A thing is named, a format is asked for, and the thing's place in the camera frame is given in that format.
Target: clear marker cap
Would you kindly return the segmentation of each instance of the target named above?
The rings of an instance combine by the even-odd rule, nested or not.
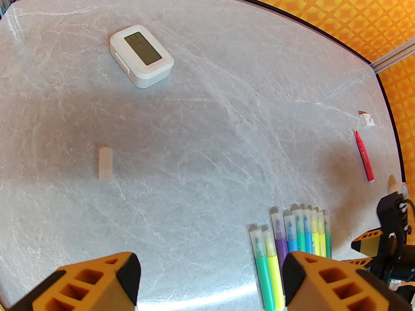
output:
[[[310,211],[310,216],[311,216],[311,232],[312,233],[318,233],[318,230],[317,230],[317,211],[316,210],[311,210]]]
[[[286,237],[284,228],[284,218],[281,212],[271,214],[272,227],[274,228],[274,238],[282,240]]]
[[[304,209],[302,211],[302,218],[304,220],[304,233],[311,233],[311,215],[310,209]]]
[[[264,236],[261,229],[250,231],[252,248],[254,249],[255,258],[265,257]]]
[[[277,249],[275,248],[274,234],[271,229],[268,229],[263,232],[265,251],[267,252],[267,257],[274,257],[277,255]]]
[[[302,217],[302,209],[293,210],[292,215],[295,218],[295,228],[297,234],[304,234],[304,219]]]
[[[324,213],[317,212],[317,228],[319,234],[324,234]]]
[[[284,217],[286,226],[287,240],[294,241],[297,239],[297,230],[295,229],[295,218],[293,215],[287,215]]]
[[[330,215],[328,215],[328,214],[324,215],[324,231],[326,233],[326,236],[331,236],[332,235]]]

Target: red marker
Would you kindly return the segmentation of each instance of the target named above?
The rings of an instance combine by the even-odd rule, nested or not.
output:
[[[369,182],[375,182],[375,175],[373,173],[372,165],[370,164],[369,156],[367,154],[364,142],[360,138],[360,135],[357,131],[354,132],[354,136],[356,137],[357,147],[359,147],[360,157],[362,157],[364,170],[366,170],[367,180]]]

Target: marble surface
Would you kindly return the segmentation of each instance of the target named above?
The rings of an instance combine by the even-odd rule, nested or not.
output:
[[[109,36],[146,25],[175,57],[141,90]],[[138,309],[261,310],[249,240],[269,211],[332,215],[333,255],[375,228],[395,138],[371,68],[295,22],[235,0],[20,0],[0,21],[0,296],[124,250]],[[372,113],[364,129],[358,110]],[[366,180],[353,137],[366,142]],[[114,149],[113,183],[97,149]]]

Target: yellow wallpaper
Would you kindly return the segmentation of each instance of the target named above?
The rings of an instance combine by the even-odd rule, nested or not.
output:
[[[370,61],[415,37],[415,0],[259,0],[326,31]]]
[[[415,54],[382,71],[395,119],[409,192],[415,191]]]

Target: yellow marker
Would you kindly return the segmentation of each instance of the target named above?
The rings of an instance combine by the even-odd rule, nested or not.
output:
[[[271,275],[272,292],[274,293],[274,301],[276,310],[284,310],[285,298],[283,293],[283,285],[281,282],[280,267],[278,264],[277,251],[275,249],[274,234],[272,230],[264,231],[265,252],[267,253],[267,261],[269,273]]]
[[[320,248],[320,256],[326,256],[326,233],[324,231],[324,213],[317,213],[317,228],[318,228],[318,241]]]
[[[310,211],[311,216],[311,233],[313,237],[313,254],[317,256],[321,256],[320,254],[320,239],[318,237],[318,229],[317,229],[317,211],[312,210]]]

